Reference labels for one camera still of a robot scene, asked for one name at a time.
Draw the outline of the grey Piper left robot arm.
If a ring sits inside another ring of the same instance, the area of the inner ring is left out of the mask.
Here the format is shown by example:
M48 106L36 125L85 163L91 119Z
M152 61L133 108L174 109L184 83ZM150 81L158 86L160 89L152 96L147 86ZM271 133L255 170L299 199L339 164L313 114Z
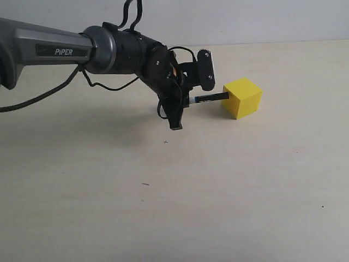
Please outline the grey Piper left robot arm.
M184 75L166 45L112 24L82 33L1 19L1 85L13 89L25 66L75 64L76 72L135 74L159 98L172 130L182 128Z

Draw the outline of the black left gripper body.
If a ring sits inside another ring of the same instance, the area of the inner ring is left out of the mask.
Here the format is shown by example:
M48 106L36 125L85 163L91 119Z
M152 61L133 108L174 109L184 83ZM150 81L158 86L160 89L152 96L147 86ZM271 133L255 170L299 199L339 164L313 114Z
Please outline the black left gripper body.
M174 51L165 45L140 46L140 79L154 91L163 105L184 107L184 74Z

